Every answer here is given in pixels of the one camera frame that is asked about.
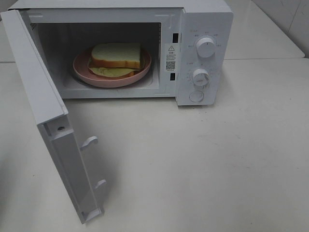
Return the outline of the round door release button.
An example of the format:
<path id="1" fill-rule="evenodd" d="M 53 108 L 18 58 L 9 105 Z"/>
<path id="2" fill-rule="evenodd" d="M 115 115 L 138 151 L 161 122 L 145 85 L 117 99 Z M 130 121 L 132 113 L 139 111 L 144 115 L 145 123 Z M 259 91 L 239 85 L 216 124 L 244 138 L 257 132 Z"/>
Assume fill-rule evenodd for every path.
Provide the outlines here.
<path id="1" fill-rule="evenodd" d="M 202 91 L 193 91 L 189 94 L 189 99 L 192 102 L 200 102 L 204 99 L 204 93 Z"/>

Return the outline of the white bread sandwich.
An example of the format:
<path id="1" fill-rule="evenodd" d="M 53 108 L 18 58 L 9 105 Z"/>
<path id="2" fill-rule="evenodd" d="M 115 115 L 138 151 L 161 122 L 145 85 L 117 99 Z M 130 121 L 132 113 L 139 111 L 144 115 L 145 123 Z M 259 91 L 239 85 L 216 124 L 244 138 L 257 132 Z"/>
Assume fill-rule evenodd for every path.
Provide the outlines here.
<path id="1" fill-rule="evenodd" d="M 94 46 L 88 69 L 99 76 L 116 78 L 133 75 L 143 69 L 139 43 L 103 43 Z"/>

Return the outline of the pink round plate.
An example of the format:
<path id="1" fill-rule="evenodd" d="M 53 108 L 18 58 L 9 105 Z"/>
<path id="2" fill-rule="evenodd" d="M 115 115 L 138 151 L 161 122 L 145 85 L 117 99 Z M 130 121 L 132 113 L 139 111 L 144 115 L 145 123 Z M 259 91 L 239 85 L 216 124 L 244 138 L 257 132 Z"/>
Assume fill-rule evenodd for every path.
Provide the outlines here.
<path id="1" fill-rule="evenodd" d="M 145 50 L 142 49 L 142 60 L 144 62 L 144 69 L 137 72 L 135 75 L 128 77 L 109 78 L 94 74 L 88 68 L 88 61 L 91 58 L 92 47 L 86 49 L 82 53 L 78 54 L 73 61 L 73 69 L 76 76 L 85 83 L 102 88 L 117 88 L 124 87 L 136 83 L 144 78 L 151 67 L 152 57 Z"/>

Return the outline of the white microwave door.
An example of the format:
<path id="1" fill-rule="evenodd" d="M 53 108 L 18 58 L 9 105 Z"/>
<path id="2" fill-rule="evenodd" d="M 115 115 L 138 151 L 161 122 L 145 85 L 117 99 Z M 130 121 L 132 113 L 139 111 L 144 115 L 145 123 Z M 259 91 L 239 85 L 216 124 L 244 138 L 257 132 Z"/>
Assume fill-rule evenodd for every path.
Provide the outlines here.
<path id="1" fill-rule="evenodd" d="M 98 138 L 77 142 L 68 110 L 50 75 L 38 29 L 28 14 L 9 10 L 1 17 L 37 128 L 84 224 L 104 212 L 106 180 L 91 182 L 83 155 Z"/>

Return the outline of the warning label sticker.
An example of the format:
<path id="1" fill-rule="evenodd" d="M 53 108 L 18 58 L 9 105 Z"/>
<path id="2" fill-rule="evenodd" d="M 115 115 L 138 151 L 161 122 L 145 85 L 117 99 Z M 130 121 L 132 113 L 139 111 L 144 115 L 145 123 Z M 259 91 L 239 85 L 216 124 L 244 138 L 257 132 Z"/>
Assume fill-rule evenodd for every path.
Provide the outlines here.
<path id="1" fill-rule="evenodd" d="M 179 44 L 166 43 L 164 55 L 164 67 L 167 72 L 174 72 L 177 70 L 179 58 Z"/>

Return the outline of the white microwave oven body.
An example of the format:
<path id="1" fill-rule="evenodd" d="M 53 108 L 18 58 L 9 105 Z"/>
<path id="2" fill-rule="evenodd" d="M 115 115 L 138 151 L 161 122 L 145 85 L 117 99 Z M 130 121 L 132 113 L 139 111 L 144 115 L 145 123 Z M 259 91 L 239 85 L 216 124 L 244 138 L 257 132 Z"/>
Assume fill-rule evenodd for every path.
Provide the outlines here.
<path id="1" fill-rule="evenodd" d="M 19 0 L 9 10 L 25 11 L 38 35 L 51 78 L 62 99 L 174 97 L 178 105 L 211 105 L 233 13 L 223 0 Z M 209 58 L 197 54 L 196 42 L 215 39 Z M 152 57 L 148 74 L 125 87 L 99 88 L 79 79 L 74 58 L 101 43 L 140 43 Z M 165 71 L 165 44 L 179 44 L 177 70 Z M 195 86 L 196 69 L 209 73 L 206 86 Z M 192 102 L 189 94 L 202 91 Z"/>

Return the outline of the upper white power knob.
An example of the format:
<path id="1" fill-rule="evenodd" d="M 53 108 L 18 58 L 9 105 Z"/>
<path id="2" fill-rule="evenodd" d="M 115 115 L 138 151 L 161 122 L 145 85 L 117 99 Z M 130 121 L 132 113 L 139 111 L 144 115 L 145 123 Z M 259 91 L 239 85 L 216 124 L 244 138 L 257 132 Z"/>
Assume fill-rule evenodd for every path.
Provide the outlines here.
<path id="1" fill-rule="evenodd" d="M 196 42 L 196 50 L 197 50 L 197 54 L 201 58 L 211 57 L 215 53 L 215 50 L 216 50 L 215 39 L 211 36 L 204 36 L 198 39 Z"/>

